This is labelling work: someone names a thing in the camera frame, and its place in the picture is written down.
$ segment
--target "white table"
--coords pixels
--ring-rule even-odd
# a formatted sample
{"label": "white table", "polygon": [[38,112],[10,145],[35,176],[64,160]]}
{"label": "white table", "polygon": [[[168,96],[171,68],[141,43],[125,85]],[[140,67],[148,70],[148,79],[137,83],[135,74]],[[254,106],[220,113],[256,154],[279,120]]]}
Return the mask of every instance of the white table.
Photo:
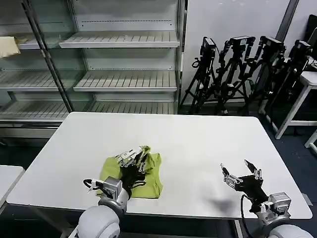
{"label": "white table", "polygon": [[[99,178],[105,159],[139,145],[161,153],[159,199],[132,198],[127,213],[241,218],[240,197],[223,182],[220,163],[249,175],[244,159],[263,170],[267,194],[284,191],[293,219],[312,213],[257,118],[71,113],[13,189],[8,203],[85,210],[97,205],[84,179]],[[245,217],[251,204],[244,204]]]}
{"label": "white table", "polygon": [[24,173],[20,166],[0,165],[0,214],[6,207],[6,198]]}

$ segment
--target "white wall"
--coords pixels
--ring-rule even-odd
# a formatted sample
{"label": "white wall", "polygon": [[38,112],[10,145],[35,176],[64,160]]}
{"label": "white wall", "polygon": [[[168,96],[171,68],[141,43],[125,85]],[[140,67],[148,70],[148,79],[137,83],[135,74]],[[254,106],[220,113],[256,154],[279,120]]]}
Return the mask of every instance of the white wall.
{"label": "white wall", "polygon": [[304,39],[308,18],[311,14],[317,15],[317,0],[300,0],[284,41],[287,46],[287,56],[295,41]]}
{"label": "white wall", "polygon": [[[181,97],[196,72],[191,64],[199,57],[204,36],[213,38],[220,51],[224,42],[232,37],[255,36],[253,56],[260,36],[276,36],[288,3],[289,0],[189,0]],[[217,62],[218,57],[214,69],[218,68]]]}

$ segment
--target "white side table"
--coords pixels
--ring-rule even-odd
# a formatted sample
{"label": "white side table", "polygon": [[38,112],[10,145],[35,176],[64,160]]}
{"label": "white side table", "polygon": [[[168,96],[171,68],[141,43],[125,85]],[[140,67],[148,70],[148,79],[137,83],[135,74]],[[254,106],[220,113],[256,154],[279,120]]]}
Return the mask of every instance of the white side table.
{"label": "white side table", "polygon": [[277,130],[275,138],[278,140],[281,138],[286,128],[290,125],[317,125],[317,120],[293,120],[296,112],[301,107],[303,101],[306,99],[311,89],[317,89],[317,72],[308,72],[305,71],[300,77],[301,83],[304,85],[304,88],[297,98],[295,104],[293,105],[291,111],[285,118],[282,126]]}
{"label": "white side table", "polygon": [[311,147],[314,150],[314,152],[317,154],[317,147],[314,145],[316,140],[317,140],[317,130],[314,132],[314,134],[312,134],[309,140],[305,143],[305,147],[306,148]]}
{"label": "white side table", "polygon": [[0,165],[0,214],[7,205],[6,197],[23,174],[24,169],[20,166]]}

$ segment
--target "beige cloth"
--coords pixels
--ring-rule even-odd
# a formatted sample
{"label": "beige cloth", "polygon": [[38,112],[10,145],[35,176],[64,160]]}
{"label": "beige cloth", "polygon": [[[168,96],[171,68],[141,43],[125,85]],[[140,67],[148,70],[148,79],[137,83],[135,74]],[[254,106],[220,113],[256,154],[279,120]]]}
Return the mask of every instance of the beige cloth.
{"label": "beige cloth", "polygon": [[0,36],[0,59],[19,53],[20,50],[13,36]]}

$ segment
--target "glass panel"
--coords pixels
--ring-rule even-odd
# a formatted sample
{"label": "glass panel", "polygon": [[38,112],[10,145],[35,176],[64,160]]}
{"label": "glass panel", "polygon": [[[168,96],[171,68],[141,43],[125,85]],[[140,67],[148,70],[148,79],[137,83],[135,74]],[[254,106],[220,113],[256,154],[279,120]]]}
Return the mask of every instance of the glass panel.
{"label": "glass panel", "polygon": [[20,0],[0,0],[0,123],[59,124],[68,115]]}
{"label": "glass panel", "polygon": [[32,0],[32,8],[49,48],[52,61],[75,111],[85,111],[92,101],[86,93],[77,93],[73,87],[85,75],[81,49],[61,49],[59,43],[75,31],[67,1]]}

